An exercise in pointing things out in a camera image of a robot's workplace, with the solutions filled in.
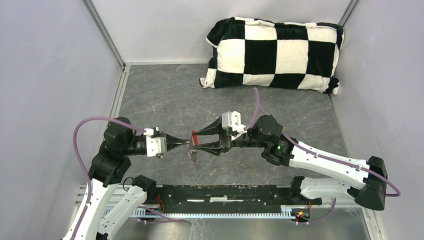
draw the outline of gray wall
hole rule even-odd
[[[207,63],[215,23],[230,17],[337,23],[349,0],[93,0],[126,62]]]
[[[120,68],[80,0],[0,1],[0,239],[58,240],[84,178],[72,133],[109,112]],[[104,124],[79,134],[88,164]]]
[[[381,156],[402,191],[379,213],[389,240],[424,233],[414,220],[424,211],[423,9],[423,1],[361,1],[345,26],[336,70],[334,103],[350,152]]]

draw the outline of black cable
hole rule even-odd
[[[300,217],[300,218],[303,218],[303,219],[304,219],[304,220],[306,220],[306,221],[309,221],[309,219],[311,218],[311,217],[306,218],[306,217],[304,217],[304,216],[302,216],[302,215],[299,215],[299,217]]]
[[[129,176],[129,177],[127,177],[127,178],[125,178],[125,180],[122,182],[122,188],[123,188],[123,190],[125,191],[125,192],[128,192],[128,189],[127,190],[125,190],[125,182],[128,180],[128,179],[132,179],[132,180],[134,180],[134,177],[132,177],[132,176]]]

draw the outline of pink cable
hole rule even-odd
[[[326,219],[330,216],[330,214],[334,211],[335,207],[336,207],[336,198],[334,198],[334,200],[332,201],[332,205],[331,205],[330,210],[323,217],[320,217],[320,218],[313,220],[313,221],[297,222],[297,224],[298,225],[309,225],[309,224],[321,222],[322,220],[324,220],[324,219]]]
[[[93,186],[92,186],[92,183],[91,183],[89,173],[87,172],[86,166],[84,166],[83,160],[81,159],[80,151],[78,150],[77,133],[78,133],[78,130],[81,128],[81,126],[83,124],[90,122],[90,121],[94,121],[94,120],[108,121],[108,122],[112,122],[112,123],[115,123],[115,124],[119,124],[121,126],[129,128],[129,129],[136,130],[139,133],[145,133],[146,132],[146,130],[144,130],[143,128],[136,127],[136,126],[130,125],[128,123],[125,123],[123,121],[120,121],[120,120],[117,120],[117,119],[114,119],[114,118],[110,118],[110,117],[105,117],[105,116],[92,116],[92,117],[89,117],[89,118],[82,120],[80,123],[78,123],[78,125],[76,125],[75,130],[73,131],[73,136],[72,136],[73,150],[75,151],[76,159],[78,160],[79,166],[81,167],[82,173],[84,174],[85,181],[87,182],[88,193],[87,193],[87,200],[85,201],[84,208],[82,209],[82,212],[81,212],[81,216],[79,216],[79,219],[78,219],[78,221],[76,222],[76,225],[75,225],[75,229],[73,230],[72,236],[70,238],[71,240],[74,240],[75,236],[77,235],[77,232],[78,232],[78,229],[80,228],[81,222],[83,221],[84,216],[86,215],[86,212],[87,212],[87,209],[88,209],[87,205],[89,205],[91,203],[90,201],[91,201],[92,193],[93,193]]]
[[[338,163],[338,164],[343,164],[343,165],[349,166],[351,168],[354,168],[354,169],[357,169],[357,170],[360,170],[360,171],[364,171],[364,172],[367,172],[367,173],[369,173],[371,175],[376,176],[378,179],[380,179],[381,181],[385,182],[387,185],[389,185],[396,192],[396,193],[386,193],[386,197],[399,197],[401,195],[401,191],[399,190],[399,188],[397,188],[393,183],[391,183],[389,180],[387,180],[385,177],[381,176],[380,174],[376,173],[375,171],[369,170],[367,168],[361,168],[360,166],[355,165],[355,164],[352,164],[350,162],[345,162],[345,161],[342,161],[342,160],[339,160],[339,159],[335,159],[335,158],[332,158],[332,157],[329,157],[329,156],[326,156],[326,155],[322,155],[322,154],[318,154],[317,155],[316,152],[311,151],[311,150],[309,150],[309,149],[307,149],[307,148],[299,145],[290,136],[288,136],[287,133],[285,133],[285,132],[282,131],[281,134],[290,143],[292,143],[293,145],[295,145],[297,148],[299,148],[299,149],[307,152],[308,154],[312,154],[314,156],[317,156],[318,158],[329,160],[329,161],[332,161],[332,162],[335,162],[335,163]]]
[[[252,115],[252,117],[249,121],[249,124],[244,128],[244,130],[248,130],[253,126],[253,124],[256,121],[256,116],[258,115],[258,109],[260,109],[262,111],[262,113],[265,114],[265,111],[264,111],[264,109],[262,108],[262,105],[261,105],[261,99],[259,97],[259,91],[256,87],[253,88],[253,97],[256,100],[256,107],[254,108],[254,112],[253,112],[253,115]]]
[[[249,124],[244,128],[245,130],[247,130],[247,129],[249,129],[249,128],[251,128],[252,126],[253,126],[253,124],[254,124],[254,122],[255,122],[255,120],[256,120],[256,116],[257,116],[257,114],[258,114],[258,109],[260,109],[262,112],[263,112],[263,114],[265,114],[265,111],[264,111],[264,109],[262,108],[262,106],[261,106],[261,99],[260,99],[260,95],[259,95],[259,92],[258,92],[258,89],[256,88],[256,87],[254,87],[253,88],[253,96],[254,96],[254,98],[255,98],[255,100],[256,100],[256,107],[255,107],[255,110],[254,110],[254,112],[253,112],[253,116],[252,116],[252,118],[250,119],[250,122],[249,122]],[[386,195],[386,197],[399,197],[400,195],[401,195],[401,191],[399,190],[399,188],[397,188],[393,183],[391,183],[389,180],[387,180],[386,178],[384,178],[383,176],[381,176],[380,174],[378,174],[378,173],[376,173],[375,171],[372,171],[372,170],[370,170],[370,169],[367,169],[367,168],[361,168],[360,166],[358,166],[358,165],[355,165],[355,164],[352,164],[352,163],[350,163],[350,162],[344,162],[344,161],[341,161],[341,160],[338,160],[338,159],[335,159],[335,158],[332,158],[332,157],[329,157],[329,156],[326,156],[326,155],[322,155],[322,154],[317,154],[316,152],[314,152],[314,151],[311,151],[311,150],[309,150],[309,149],[307,149],[307,148],[305,148],[305,147],[303,147],[303,146],[300,146],[297,142],[295,142],[290,136],[288,136],[285,132],[281,132],[281,134],[290,142],[290,143],[292,143],[294,146],[296,146],[297,148],[299,148],[299,149],[301,149],[301,150],[303,150],[303,151],[305,151],[306,153],[309,153],[309,154],[312,154],[312,155],[314,155],[314,156],[317,156],[318,158],[322,158],[322,159],[325,159],[325,160],[329,160],[329,161],[332,161],[332,162],[335,162],[335,163],[338,163],[338,164],[343,164],[343,165],[346,165],[346,166],[349,166],[349,167],[351,167],[351,168],[355,168],[355,169],[358,169],[358,170],[360,170],[360,171],[364,171],[364,172],[367,172],[367,173],[369,173],[369,174],[371,174],[371,175],[374,175],[374,176],[376,176],[378,179],[380,179],[380,180],[382,180],[383,182],[385,182],[387,185],[389,185],[392,189],[394,189],[394,191],[396,192],[396,193],[386,193],[385,195]],[[321,218],[319,218],[319,219],[317,219],[317,220],[313,220],[313,221],[310,221],[310,222],[308,222],[308,223],[306,223],[306,222],[299,222],[298,224],[300,224],[300,225],[308,225],[308,224],[313,224],[313,223],[317,223],[317,222],[320,222],[320,221],[322,221],[322,220],[324,220],[324,219],[326,219],[332,212],[333,212],[333,210],[334,210],[334,208],[336,207],[336,198],[334,198],[334,201],[333,201],[333,203],[332,203],[332,205],[331,205],[331,208],[330,208],[330,210],[327,212],[327,214],[325,214],[323,217],[321,217]]]
[[[139,206],[137,208],[138,209],[146,209],[147,211],[151,212],[152,214],[167,220],[167,221],[146,221],[146,224],[187,223],[187,221],[184,220],[184,219],[172,219],[172,218],[164,216],[164,215],[160,214],[159,212],[157,212],[153,209],[150,209],[148,207],[145,207],[145,206]]]

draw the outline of pillow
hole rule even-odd
[[[203,88],[258,85],[336,95],[343,38],[343,28],[333,23],[226,18],[206,37],[213,57],[199,82]]]

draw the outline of red object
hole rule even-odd
[[[164,214],[165,213],[165,204],[164,204],[164,202],[161,200],[161,195],[160,194],[158,194],[157,195],[157,205],[159,206],[159,208],[161,207],[161,205],[162,205],[162,213]]]
[[[194,145],[199,145],[198,136],[195,135],[195,130],[191,130],[191,137],[193,138]]]

